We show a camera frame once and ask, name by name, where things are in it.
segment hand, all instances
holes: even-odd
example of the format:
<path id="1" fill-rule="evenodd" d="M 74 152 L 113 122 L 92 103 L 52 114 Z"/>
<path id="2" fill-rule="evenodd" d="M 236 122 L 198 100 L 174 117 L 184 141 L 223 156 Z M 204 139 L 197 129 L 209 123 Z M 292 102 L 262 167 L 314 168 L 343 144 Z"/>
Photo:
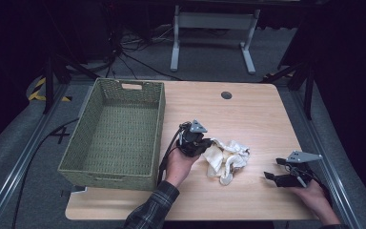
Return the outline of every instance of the hand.
<path id="1" fill-rule="evenodd" d="M 183 180 L 187 177 L 192 165 L 200 158 L 200 156 L 185 156 L 180 149 L 174 148 L 168 157 L 168 165 L 166 168 L 165 180 L 178 188 Z"/>
<path id="2" fill-rule="evenodd" d="M 340 220 L 316 181 L 311 180 L 306 188 L 290 187 L 287 189 L 298 195 L 305 205 L 315 212 L 323 225 L 340 224 Z"/>

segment crumpled cloth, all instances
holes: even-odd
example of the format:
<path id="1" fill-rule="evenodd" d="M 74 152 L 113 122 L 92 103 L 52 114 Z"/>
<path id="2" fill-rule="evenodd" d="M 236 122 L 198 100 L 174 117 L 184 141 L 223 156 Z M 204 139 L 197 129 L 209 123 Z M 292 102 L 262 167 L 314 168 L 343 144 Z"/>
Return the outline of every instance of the crumpled cloth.
<path id="1" fill-rule="evenodd" d="M 250 148 L 234 140 L 228 145 L 211 138 L 213 145 L 203 156 L 209 162 L 207 177 L 219 177 L 222 185 L 228 185 L 234 178 L 234 172 L 245 167 L 250 157 Z"/>

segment wicker basket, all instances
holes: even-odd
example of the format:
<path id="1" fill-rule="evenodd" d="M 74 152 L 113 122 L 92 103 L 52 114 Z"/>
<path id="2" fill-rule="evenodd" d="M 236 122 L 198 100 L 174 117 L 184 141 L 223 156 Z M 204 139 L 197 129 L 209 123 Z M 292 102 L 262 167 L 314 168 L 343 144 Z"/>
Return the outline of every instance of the wicker basket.
<path id="1" fill-rule="evenodd" d="M 97 79 L 58 171 L 74 185 L 154 190 L 164 112 L 163 83 Z"/>

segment sleeve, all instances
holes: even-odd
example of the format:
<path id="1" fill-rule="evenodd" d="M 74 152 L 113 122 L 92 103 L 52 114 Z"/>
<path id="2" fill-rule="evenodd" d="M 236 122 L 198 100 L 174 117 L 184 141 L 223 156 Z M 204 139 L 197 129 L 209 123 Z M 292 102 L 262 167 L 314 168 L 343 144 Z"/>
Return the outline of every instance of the sleeve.
<path id="1" fill-rule="evenodd" d="M 350 229 L 348 225 L 337 224 L 337 225 L 326 225 L 319 227 L 319 229 Z"/>
<path id="2" fill-rule="evenodd" d="M 129 214 L 124 228 L 162 228 L 179 194 L 173 185 L 163 180 L 148 200 Z"/>

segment table top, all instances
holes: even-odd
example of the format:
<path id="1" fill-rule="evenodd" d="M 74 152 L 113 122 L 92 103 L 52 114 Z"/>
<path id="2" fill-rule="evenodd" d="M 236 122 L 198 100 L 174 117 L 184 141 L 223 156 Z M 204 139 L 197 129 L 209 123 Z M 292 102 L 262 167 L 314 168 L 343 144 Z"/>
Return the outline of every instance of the table top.
<path id="1" fill-rule="evenodd" d="M 202 156 L 179 187 L 180 196 L 168 220 L 316 219 L 302 201 L 264 177 L 287 172 L 275 163 L 293 150 L 301 150 L 275 86 L 269 84 L 165 81 L 166 108 L 161 158 L 179 124 L 197 119 L 225 143 L 236 140 L 249 146 L 248 164 L 228 186 L 206 176 Z M 221 93 L 229 92 L 231 99 Z M 151 192 L 89 187 L 72 193 L 68 219 L 125 219 Z"/>

